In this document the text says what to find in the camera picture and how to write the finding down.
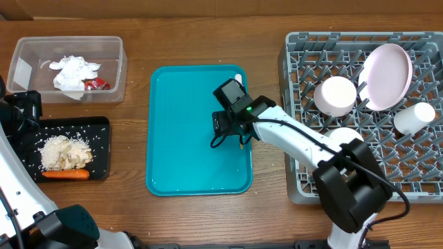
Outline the white plastic fork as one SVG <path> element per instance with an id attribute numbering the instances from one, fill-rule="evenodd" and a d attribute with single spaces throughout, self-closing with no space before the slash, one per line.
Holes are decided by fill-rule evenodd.
<path id="1" fill-rule="evenodd" d="M 239 83 L 242 83 L 242 76 L 240 74 L 236 74 L 235 80 L 238 81 Z"/>

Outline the white napkin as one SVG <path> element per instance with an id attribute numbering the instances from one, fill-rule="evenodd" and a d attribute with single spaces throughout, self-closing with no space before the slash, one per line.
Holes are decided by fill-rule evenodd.
<path id="1" fill-rule="evenodd" d="M 100 67 L 101 64 L 87 62 L 83 57 L 73 55 L 49 64 L 50 69 L 59 71 L 53 80 L 53 86 L 74 100 L 81 100 L 86 91 L 83 81 L 97 78 Z"/>

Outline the orange carrot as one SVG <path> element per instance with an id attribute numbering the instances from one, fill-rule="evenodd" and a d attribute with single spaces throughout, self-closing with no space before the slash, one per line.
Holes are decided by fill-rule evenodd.
<path id="1" fill-rule="evenodd" d="M 68 179 L 68 180 L 87 180 L 87 179 L 89 179 L 89 172 L 85 169 L 48 171 L 48 172 L 43 172 L 42 175 L 46 178 L 55 178 L 55 179 Z"/>

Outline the red snack wrapper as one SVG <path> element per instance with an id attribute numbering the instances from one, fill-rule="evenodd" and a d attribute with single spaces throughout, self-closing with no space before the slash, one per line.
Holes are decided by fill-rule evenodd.
<path id="1" fill-rule="evenodd" d="M 86 91 L 91 90 L 109 90 L 110 84 L 106 83 L 104 80 L 100 79 L 99 77 L 91 80 L 84 80 L 84 89 Z"/>

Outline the pink small bowl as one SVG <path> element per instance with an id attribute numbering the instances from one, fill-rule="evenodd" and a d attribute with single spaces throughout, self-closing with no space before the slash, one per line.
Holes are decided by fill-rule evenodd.
<path id="1" fill-rule="evenodd" d="M 356 88 L 345 77 L 334 76 L 320 83 L 314 90 L 314 104 L 328 116 L 348 114 L 356 101 Z"/>

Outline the white bowl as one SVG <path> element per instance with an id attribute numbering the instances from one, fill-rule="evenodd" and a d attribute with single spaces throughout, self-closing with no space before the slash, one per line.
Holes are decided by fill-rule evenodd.
<path id="1" fill-rule="evenodd" d="M 363 141 L 363 137 L 358 131 L 348 127 L 331 129 L 326 133 L 324 133 L 323 135 L 329 138 L 334 144 L 337 145 L 348 144 L 352 142 L 354 139 Z"/>

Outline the pink round plate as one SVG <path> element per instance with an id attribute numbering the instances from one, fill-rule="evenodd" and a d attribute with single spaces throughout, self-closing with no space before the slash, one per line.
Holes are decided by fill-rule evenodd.
<path id="1" fill-rule="evenodd" d="M 366 108 L 383 111 L 395 106 L 412 82 L 413 65 L 399 45 L 384 44 L 374 49 L 359 74 L 359 97 Z"/>

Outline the white paper cup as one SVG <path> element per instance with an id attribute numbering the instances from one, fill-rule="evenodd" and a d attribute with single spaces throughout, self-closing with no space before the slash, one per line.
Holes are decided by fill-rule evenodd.
<path id="1" fill-rule="evenodd" d="M 434 118 L 434 108 L 426 102 L 419 102 L 397 113 L 394 116 L 394 126 L 399 133 L 404 135 L 415 134 Z"/>

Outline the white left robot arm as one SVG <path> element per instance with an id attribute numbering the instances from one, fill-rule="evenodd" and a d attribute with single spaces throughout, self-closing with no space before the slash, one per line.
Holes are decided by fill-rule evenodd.
<path id="1" fill-rule="evenodd" d="M 11 144 L 37 131 L 40 116 L 38 92 L 1 90 L 1 247 L 138 248 L 126 232 L 98 228 L 81 205 L 59 209 L 38 188 Z"/>

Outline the black waste tray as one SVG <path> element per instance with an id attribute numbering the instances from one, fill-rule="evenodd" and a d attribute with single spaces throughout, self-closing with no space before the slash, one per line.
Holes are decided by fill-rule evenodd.
<path id="1" fill-rule="evenodd" d="M 62 118 L 41 120 L 39 131 L 27 133 L 15 145 L 14 151 L 25 166 L 26 171 L 36 183 L 57 182 L 56 178 L 47 178 L 41 163 L 39 152 L 45 140 L 59 135 L 83 140 L 91 148 L 92 160 L 86 164 L 91 180 L 105 180 L 110 169 L 111 127 L 103 116 Z"/>

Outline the grey dishwasher rack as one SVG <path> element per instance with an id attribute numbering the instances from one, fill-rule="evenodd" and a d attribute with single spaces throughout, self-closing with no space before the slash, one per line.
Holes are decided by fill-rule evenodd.
<path id="1" fill-rule="evenodd" d="M 413 65 L 412 82 L 402 100 L 384 111 L 370 109 L 362 93 L 364 64 L 384 44 L 401 46 Z M 298 122 L 326 133 L 348 127 L 370 146 L 382 172 L 412 203 L 442 202 L 442 34 L 440 32 L 291 32 L 278 56 L 284 110 Z M 321 113 L 314 103 L 317 85 L 331 76 L 351 80 L 358 92 L 342 117 Z M 429 103 L 435 119 L 415 134 L 394 126 L 400 111 Z"/>

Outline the rice and peanut pile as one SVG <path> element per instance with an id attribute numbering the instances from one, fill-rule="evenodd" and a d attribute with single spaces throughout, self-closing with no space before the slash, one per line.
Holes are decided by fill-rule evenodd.
<path id="1" fill-rule="evenodd" d="M 52 136 L 44 140 L 38 149 L 44 171 L 66 171 L 83 169 L 93 161 L 92 149 L 81 138 Z"/>

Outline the clear plastic bin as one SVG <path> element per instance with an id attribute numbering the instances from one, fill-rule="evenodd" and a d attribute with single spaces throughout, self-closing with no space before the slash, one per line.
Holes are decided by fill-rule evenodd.
<path id="1" fill-rule="evenodd" d="M 59 73 L 53 62 L 69 56 L 83 57 L 100 65 L 98 77 L 107 90 L 61 90 L 53 80 Z M 11 93 L 36 90 L 43 103 L 111 103 L 125 98 L 127 56 L 117 36 L 23 37 L 17 42 L 10 63 L 6 89 Z"/>

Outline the teal serving tray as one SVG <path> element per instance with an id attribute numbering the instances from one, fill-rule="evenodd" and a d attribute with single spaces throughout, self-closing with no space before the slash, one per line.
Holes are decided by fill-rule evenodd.
<path id="1" fill-rule="evenodd" d="M 217 148 L 212 113 L 222 106 L 213 91 L 237 65 L 164 66 L 150 80 L 146 186 L 157 196 L 241 194 L 253 182 L 251 144 L 229 136 Z"/>

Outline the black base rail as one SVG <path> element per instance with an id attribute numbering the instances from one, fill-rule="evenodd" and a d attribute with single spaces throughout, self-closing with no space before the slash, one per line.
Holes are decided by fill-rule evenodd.
<path id="1" fill-rule="evenodd" d="M 213 245 L 179 245 L 177 243 L 144 244 L 136 242 L 136 249 L 330 249 L 326 240 L 295 241 L 293 243 L 246 243 Z"/>

